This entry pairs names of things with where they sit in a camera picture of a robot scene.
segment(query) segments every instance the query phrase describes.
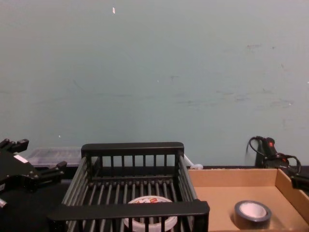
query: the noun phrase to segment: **black metal rack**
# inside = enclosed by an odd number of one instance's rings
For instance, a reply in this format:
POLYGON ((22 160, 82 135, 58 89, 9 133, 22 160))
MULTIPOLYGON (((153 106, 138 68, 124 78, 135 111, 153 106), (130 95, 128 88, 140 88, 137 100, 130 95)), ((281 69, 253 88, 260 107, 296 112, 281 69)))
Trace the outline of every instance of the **black metal rack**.
POLYGON ((161 223, 161 231, 165 231, 165 220, 177 216, 171 232, 208 231, 210 209, 207 202, 197 199, 183 151, 183 144, 177 142, 84 145, 82 162, 62 205, 48 216, 50 230, 133 231, 134 219, 145 223, 145 231, 153 223, 161 223), (127 204, 144 195, 173 202, 127 204))

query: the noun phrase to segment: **open cardboard box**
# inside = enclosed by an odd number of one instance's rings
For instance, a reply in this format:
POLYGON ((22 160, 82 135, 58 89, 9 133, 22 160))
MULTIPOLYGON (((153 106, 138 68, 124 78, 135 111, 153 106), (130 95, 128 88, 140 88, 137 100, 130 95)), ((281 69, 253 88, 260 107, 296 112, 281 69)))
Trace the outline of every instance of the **open cardboard box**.
POLYGON ((272 211, 269 229, 309 231, 309 197, 293 189, 277 169, 211 169, 189 171, 197 197, 210 206, 209 231, 237 231, 234 206, 243 200, 263 203, 272 211))

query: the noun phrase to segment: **duct tape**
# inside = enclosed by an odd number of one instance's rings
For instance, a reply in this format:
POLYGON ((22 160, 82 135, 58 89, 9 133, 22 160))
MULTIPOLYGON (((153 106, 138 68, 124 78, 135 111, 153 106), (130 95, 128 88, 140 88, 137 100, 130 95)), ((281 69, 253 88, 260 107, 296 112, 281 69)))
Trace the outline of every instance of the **duct tape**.
POLYGON ((241 230, 266 229, 269 227, 271 210, 255 201, 241 201, 234 208, 234 224, 241 230))
MULTIPOLYGON (((158 203, 158 202, 172 202, 165 197, 159 196, 144 196, 138 197, 129 202, 132 203, 158 203)), ((165 220, 165 231, 172 229, 177 223, 177 217, 169 217, 165 220)), ((129 227, 129 219, 124 219, 124 224, 129 227)), ((145 232, 145 224, 132 219, 132 229, 135 232, 145 232)), ((149 232, 161 232, 161 222, 155 224, 149 224, 149 232)))

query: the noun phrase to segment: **wall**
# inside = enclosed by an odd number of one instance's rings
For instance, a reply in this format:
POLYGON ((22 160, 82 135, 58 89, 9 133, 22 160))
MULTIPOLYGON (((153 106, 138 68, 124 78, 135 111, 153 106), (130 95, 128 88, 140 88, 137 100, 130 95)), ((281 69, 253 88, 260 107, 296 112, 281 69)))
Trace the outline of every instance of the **wall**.
POLYGON ((180 141, 193 162, 242 165, 261 135, 309 164, 308 12, 308 0, 0 0, 1 138, 29 138, 28 154, 180 141))

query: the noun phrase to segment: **black cable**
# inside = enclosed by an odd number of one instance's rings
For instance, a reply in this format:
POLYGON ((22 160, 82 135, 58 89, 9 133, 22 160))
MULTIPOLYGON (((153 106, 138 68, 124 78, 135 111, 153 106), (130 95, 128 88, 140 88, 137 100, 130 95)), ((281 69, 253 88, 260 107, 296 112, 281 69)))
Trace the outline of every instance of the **black cable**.
POLYGON ((252 137, 252 138, 249 140, 248 144, 247 144, 247 149, 246 149, 246 151, 248 151, 248 146, 250 146, 251 149, 252 149, 253 151, 255 151, 256 153, 258 153, 258 154, 260 154, 260 155, 266 157, 265 154, 263 154, 262 152, 259 152, 258 150, 256 150, 256 149, 252 146, 252 144, 251 144, 251 142, 252 142, 253 140, 256 140, 257 142, 259 142, 259 141, 262 141, 263 139, 264 139, 264 138, 261 137, 261 136, 252 137))
POLYGON ((257 149, 255 149, 253 146, 252 146, 252 141, 255 140, 257 142, 263 142, 265 140, 265 138, 261 137, 261 136, 255 136, 255 137, 252 137, 249 141, 248 141, 248 144, 247 144, 247 149, 246 151, 248 152, 248 146, 251 147, 251 149, 253 151, 255 151, 257 154, 260 154, 262 156, 264 156, 265 158, 264 159, 267 159, 267 160, 276 160, 276 159, 279 159, 279 160, 282 160, 282 159, 285 159, 285 160, 288 160, 288 159, 295 159, 296 161, 296 168, 297 170, 295 170, 293 167, 291 167, 290 165, 288 166, 289 167, 289 171, 294 173, 294 174, 299 174, 300 171, 301 171, 301 163, 299 161, 299 159, 296 157, 296 156, 290 156, 290 155, 285 155, 283 153, 276 153, 275 155, 273 156, 267 156, 266 154, 258 151, 257 149))

